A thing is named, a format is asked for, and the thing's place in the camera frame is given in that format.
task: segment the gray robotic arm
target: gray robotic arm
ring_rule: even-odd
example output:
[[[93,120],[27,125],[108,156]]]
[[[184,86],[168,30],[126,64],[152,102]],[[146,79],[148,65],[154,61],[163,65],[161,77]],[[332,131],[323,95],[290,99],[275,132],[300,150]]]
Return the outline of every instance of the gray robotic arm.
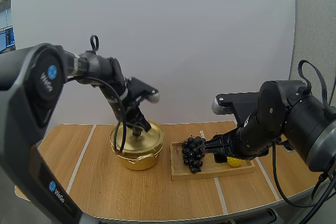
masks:
[[[79,56],[51,44],[0,55],[0,164],[32,203],[55,223],[79,223],[89,218],[62,188],[35,145],[45,135],[67,77],[99,86],[117,119],[126,119],[134,134],[150,129],[139,103],[159,99],[157,89],[136,78],[125,80],[116,59],[97,55],[99,42],[96,38],[94,44],[94,38],[92,50]],[[102,83],[112,87],[119,103],[112,89]],[[98,219],[90,220],[99,223]]]

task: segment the robotic arm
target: robotic arm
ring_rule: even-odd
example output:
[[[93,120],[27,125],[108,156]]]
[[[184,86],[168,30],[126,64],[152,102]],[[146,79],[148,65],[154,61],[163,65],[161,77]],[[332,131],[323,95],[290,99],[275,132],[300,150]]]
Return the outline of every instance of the robotic arm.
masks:
[[[91,38],[91,45],[92,50],[79,56],[51,44],[0,55],[0,165],[56,223],[101,223],[72,201],[35,145],[45,135],[67,77],[98,86],[118,121],[126,119],[134,135],[150,130],[139,109],[140,102],[159,100],[157,89],[136,78],[125,80],[115,58],[96,54],[99,48],[96,36]],[[326,103],[326,92],[322,104],[311,94],[311,85],[304,79],[307,86],[301,81],[267,81],[257,93],[218,95],[213,111],[233,113],[238,128],[215,135],[202,149],[204,154],[214,153],[217,162],[225,162],[226,157],[253,159],[267,155],[268,149],[275,147],[275,140],[284,134],[311,171],[323,172],[324,177],[331,179],[321,199],[311,206],[311,216],[336,184],[336,113]]]
[[[67,77],[98,86],[119,121],[125,110],[133,134],[151,128],[139,103],[144,99],[159,101],[157,89],[136,78],[125,80],[118,60],[97,55],[98,38],[92,36],[90,41],[92,50],[79,56],[51,44],[0,55],[0,164],[23,193],[56,223],[100,222],[72,201],[35,145],[45,135]],[[122,104],[101,81],[115,90]]]
[[[303,76],[302,65],[308,63],[318,74],[322,86],[322,101],[311,94],[311,83]],[[295,207],[312,207],[301,223],[307,223],[322,204],[336,190],[336,108],[327,103],[327,88],[320,71],[308,61],[299,63],[302,81],[266,81],[256,93],[219,94],[212,104],[215,114],[234,114],[237,128],[215,135],[202,144],[202,152],[213,153],[218,163],[227,162],[227,157],[251,160],[265,156],[272,146],[273,175],[283,199]],[[330,178],[330,184],[316,204],[297,205],[282,192],[276,174],[276,145],[281,145],[281,135],[288,140],[312,172],[323,172],[316,184],[312,198],[322,181]],[[244,223],[272,223],[276,215],[271,209],[255,213]],[[265,222],[259,216],[268,216]]]

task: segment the black cable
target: black cable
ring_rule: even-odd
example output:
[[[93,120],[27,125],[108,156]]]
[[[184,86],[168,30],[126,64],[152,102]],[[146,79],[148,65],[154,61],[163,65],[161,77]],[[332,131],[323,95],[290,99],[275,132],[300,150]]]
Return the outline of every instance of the black cable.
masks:
[[[329,105],[328,105],[327,85],[325,84],[324,78],[323,78],[320,70],[318,70],[317,67],[315,67],[312,63],[310,63],[307,60],[300,60],[299,65],[298,65],[299,76],[301,78],[303,78],[307,82],[307,88],[306,88],[306,90],[303,93],[304,94],[311,93],[311,83],[310,83],[310,81],[306,77],[304,77],[303,72],[302,72],[302,65],[304,63],[307,63],[307,64],[311,65],[313,67],[313,69],[315,70],[315,72],[317,73],[317,76],[319,77],[320,82],[321,82],[321,86],[322,86],[322,102],[323,102],[323,106],[325,108],[328,108]]]
[[[308,204],[308,205],[299,205],[299,204],[296,204],[292,201],[290,201],[286,195],[284,194],[284,192],[282,191],[281,187],[280,187],[280,184],[279,184],[279,180],[278,180],[278,176],[277,176],[277,165],[276,165],[276,143],[275,141],[273,141],[272,143],[272,163],[273,163],[273,177],[274,177],[274,181],[275,181],[275,184],[277,186],[277,189],[280,193],[280,195],[282,196],[282,198],[284,199],[285,202],[287,202],[288,204],[294,206],[294,207],[301,207],[301,208],[306,208],[306,207],[314,207],[316,204]],[[333,194],[331,194],[329,197],[327,197],[326,200],[329,200],[331,199],[331,197],[333,197],[334,195],[336,194],[336,192],[334,192]]]
[[[324,193],[321,196],[321,198],[319,199],[319,201],[310,210],[310,212],[304,217],[304,219],[300,222],[300,224],[306,224],[311,219],[311,217],[313,217],[313,215],[320,209],[320,207],[326,201],[328,195],[331,193],[331,191],[333,190],[333,188],[335,187],[335,185],[336,185],[336,176],[334,176],[332,178],[332,180],[330,181],[329,186],[326,188],[326,190],[324,191]]]
[[[125,108],[124,108],[124,106],[122,104],[122,101],[121,101],[118,93],[116,92],[116,90],[111,85],[109,85],[107,82],[105,82],[103,80],[100,80],[98,78],[89,77],[89,76],[85,76],[85,77],[76,76],[76,77],[69,78],[67,80],[67,82],[74,81],[74,80],[85,80],[85,79],[96,81],[96,82],[99,82],[99,83],[103,84],[108,90],[110,90],[113,93],[114,97],[118,101],[118,105],[119,105],[119,108],[120,108],[120,111],[121,111],[122,124],[123,124],[122,125],[123,126],[122,141],[121,141],[120,149],[117,150],[117,133],[118,133],[118,129],[119,129],[119,126],[120,126],[120,123],[121,123],[119,120],[118,120],[117,128],[115,129],[113,143],[114,143],[114,151],[116,153],[121,153],[123,151],[123,149],[124,149],[124,146],[125,146],[126,133],[127,133],[126,113],[125,113]]]
[[[332,97],[333,97],[334,92],[335,92],[335,86],[336,86],[336,76],[335,76],[334,84],[332,86],[332,90],[331,90],[331,93],[330,93],[330,99],[329,99],[329,102],[328,102],[329,106],[331,105]]]

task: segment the white wall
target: white wall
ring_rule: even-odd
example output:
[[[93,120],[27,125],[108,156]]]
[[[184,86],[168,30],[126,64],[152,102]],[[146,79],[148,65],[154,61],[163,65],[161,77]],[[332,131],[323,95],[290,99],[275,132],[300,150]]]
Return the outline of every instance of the white wall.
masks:
[[[12,8],[17,48],[51,42],[79,54],[97,34],[102,56],[159,89],[161,101],[141,109],[160,123],[231,119],[212,113],[218,93],[289,76],[295,0],[12,0]],[[115,119],[99,90],[69,83],[58,123]]]

